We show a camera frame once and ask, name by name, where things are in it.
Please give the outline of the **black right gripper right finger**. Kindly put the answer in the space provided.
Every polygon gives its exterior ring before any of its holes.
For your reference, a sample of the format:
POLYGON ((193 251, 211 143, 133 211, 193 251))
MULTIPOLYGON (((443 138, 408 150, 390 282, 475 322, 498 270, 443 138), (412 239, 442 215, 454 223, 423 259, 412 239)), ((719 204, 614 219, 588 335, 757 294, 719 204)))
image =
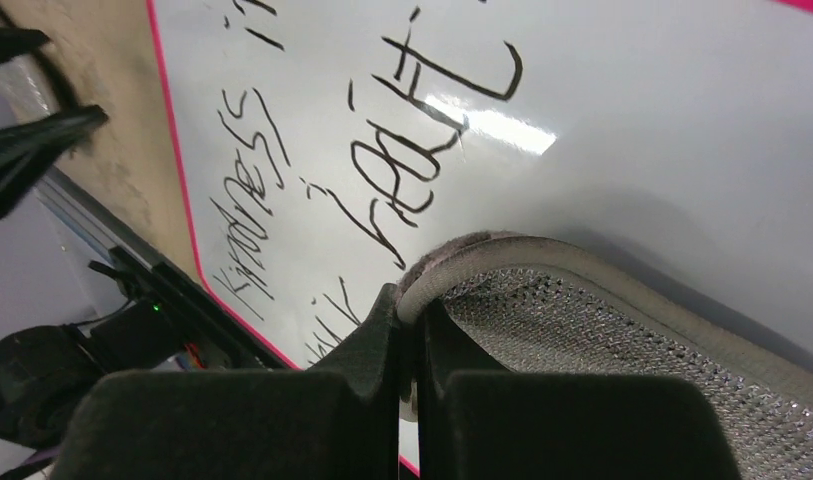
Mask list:
POLYGON ((418 321, 424 479, 736 479, 711 405, 662 376, 521 373, 440 301, 418 321))

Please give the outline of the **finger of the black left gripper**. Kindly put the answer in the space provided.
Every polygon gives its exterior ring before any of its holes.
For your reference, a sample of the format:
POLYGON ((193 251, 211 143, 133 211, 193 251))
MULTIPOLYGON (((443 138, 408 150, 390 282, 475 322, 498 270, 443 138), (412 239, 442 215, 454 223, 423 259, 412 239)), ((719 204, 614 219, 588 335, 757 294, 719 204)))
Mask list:
POLYGON ((0 220, 8 216, 59 157, 108 121, 98 105, 57 112, 0 129, 0 220))
POLYGON ((49 37, 37 29, 0 27, 0 65, 31 53, 49 41, 49 37))

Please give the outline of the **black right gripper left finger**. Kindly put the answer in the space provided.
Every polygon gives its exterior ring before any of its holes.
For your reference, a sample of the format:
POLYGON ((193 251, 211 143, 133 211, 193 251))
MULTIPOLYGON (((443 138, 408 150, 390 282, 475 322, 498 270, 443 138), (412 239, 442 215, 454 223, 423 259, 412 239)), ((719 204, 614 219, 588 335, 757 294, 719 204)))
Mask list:
POLYGON ((128 371, 91 389, 55 479, 395 479, 395 287, 304 369, 128 371))

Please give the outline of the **silver sparkly scrub pad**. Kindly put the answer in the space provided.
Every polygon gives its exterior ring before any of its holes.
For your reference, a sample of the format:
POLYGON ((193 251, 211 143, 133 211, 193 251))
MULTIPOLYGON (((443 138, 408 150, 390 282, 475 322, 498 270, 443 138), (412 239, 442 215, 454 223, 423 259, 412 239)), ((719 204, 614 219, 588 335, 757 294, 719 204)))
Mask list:
POLYGON ((395 296, 414 325, 433 301, 501 365, 656 375, 705 395, 746 479, 813 479, 813 374, 691 313, 573 245, 511 232, 455 238, 395 296))

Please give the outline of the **pink framed whiteboard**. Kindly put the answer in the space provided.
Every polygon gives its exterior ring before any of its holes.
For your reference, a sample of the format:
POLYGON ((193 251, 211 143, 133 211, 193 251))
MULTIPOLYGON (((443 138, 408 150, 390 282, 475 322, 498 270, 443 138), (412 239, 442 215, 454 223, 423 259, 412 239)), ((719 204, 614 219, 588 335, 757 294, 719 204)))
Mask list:
POLYGON ((813 374, 813 1, 151 1, 197 273, 294 368, 476 232, 813 374))

